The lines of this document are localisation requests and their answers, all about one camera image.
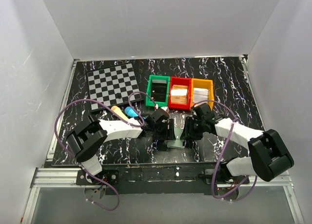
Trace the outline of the grey-green card holder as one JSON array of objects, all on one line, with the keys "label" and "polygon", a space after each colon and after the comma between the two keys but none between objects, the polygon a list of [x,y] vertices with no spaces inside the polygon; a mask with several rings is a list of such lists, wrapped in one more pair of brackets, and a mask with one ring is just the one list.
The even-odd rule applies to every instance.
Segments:
[{"label": "grey-green card holder", "polygon": [[167,140],[167,147],[170,149],[183,149],[184,140],[181,140],[183,129],[174,127],[172,139]]}]

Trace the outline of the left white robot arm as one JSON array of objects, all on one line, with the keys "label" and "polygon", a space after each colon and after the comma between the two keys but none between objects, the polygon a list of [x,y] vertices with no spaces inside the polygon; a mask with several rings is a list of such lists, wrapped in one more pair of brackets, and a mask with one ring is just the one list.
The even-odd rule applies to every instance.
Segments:
[{"label": "left white robot arm", "polygon": [[66,135],[66,143],[74,154],[76,161],[87,169],[87,179],[93,185],[99,185],[104,178],[102,166],[96,156],[104,142],[123,139],[140,138],[151,133],[154,141],[176,140],[174,121],[162,108],[143,117],[144,125],[139,117],[122,120],[99,120],[90,115],[80,122]]}]

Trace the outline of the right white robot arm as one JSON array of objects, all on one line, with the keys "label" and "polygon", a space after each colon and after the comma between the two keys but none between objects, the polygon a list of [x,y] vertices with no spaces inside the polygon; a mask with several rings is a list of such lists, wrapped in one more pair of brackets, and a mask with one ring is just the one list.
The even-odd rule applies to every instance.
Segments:
[{"label": "right white robot arm", "polygon": [[239,176],[258,176],[269,182],[294,166],[294,160],[279,133],[273,129],[255,130],[227,116],[216,115],[207,103],[196,105],[193,116],[186,117],[181,139],[197,141],[205,132],[231,141],[248,150],[248,156],[222,162],[217,175],[227,184]]}]

